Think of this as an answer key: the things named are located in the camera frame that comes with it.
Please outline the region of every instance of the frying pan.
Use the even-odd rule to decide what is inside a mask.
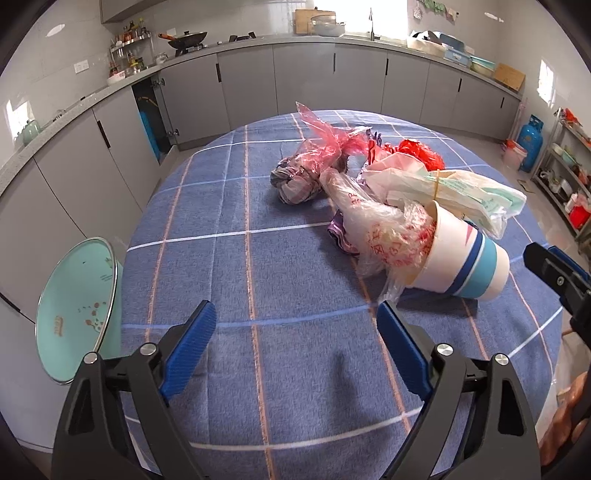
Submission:
[[[168,44],[172,48],[176,48],[177,50],[186,50],[190,47],[196,47],[203,41],[206,35],[207,32],[189,33],[189,31],[186,31],[182,37],[178,38],[172,37],[164,33],[158,34],[160,38],[169,40]]]

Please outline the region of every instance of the metal bolt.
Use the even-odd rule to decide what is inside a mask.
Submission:
[[[502,354],[502,353],[498,353],[495,355],[495,362],[498,363],[499,365],[508,365],[509,364],[509,357]]]
[[[84,356],[84,363],[90,365],[95,363],[99,359],[98,355],[94,352],[89,352]]]
[[[453,348],[446,343],[440,343],[437,345],[437,351],[443,356],[450,356],[453,353]]]
[[[139,347],[139,352],[142,355],[150,356],[156,351],[156,346],[153,343],[145,343]]]

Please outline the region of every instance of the plaid tablecloth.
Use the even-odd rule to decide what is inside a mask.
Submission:
[[[339,127],[372,126],[391,143],[418,138],[448,168],[506,183],[432,130],[372,113],[318,113]],[[376,331],[385,277],[355,274],[326,231],[333,211],[324,195],[289,206],[269,184],[277,162],[310,135],[297,115],[284,115],[218,138],[164,182],[127,253],[126,353],[185,322],[202,299],[217,307],[209,347],[171,403],[213,480],[378,479],[421,408]],[[362,162],[350,159],[351,175]],[[561,315],[557,297],[523,265],[531,241],[545,244],[526,207],[499,241],[511,273],[496,300],[407,290],[399,307],[434,341],[467,356],[509,354],[536,419],[557,360]],[[145,450],[133,408],[126,412]],[[460,413],[465,418],[466,405]],[[439,468],[454,457],[459,417]]]

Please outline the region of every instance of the round table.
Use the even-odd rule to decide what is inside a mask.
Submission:
[[[508,184],[430,129],[365,112],[317,114],[337,127],[371,126],[393,144],[417,138],[447,168]],[[298,115],[283,115],[195,153],[150,200],[125,260],[125,353],[160,340],[202,299],[217,308],[212,340],[171,402],[212,480],[378,479],[421,408],[376,331],[385,276],[356,275],[326,231],[334,212],[325,195],[285,205],[269,184],[270,171],[304,137],[312,134]],[[362,163],[351,158],[349,174]],[[498,242],[511,273],[493,301],[407,290],[398,307],[407,322],[466,356],[509,354],[537,419],[558,356],[561,315],[558,298],[523,265],[532,241],[545,244],[526,207]],[[135,412],[126,412],[145,450]],[[439,468],[452,461],[462,431],[454,425]]]

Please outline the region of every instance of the light switch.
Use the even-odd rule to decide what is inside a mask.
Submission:
[[[88,60],[79,61],[78,63],[74,64],[74,71],[76,73],[80,73],[85,70],[88,70]]]

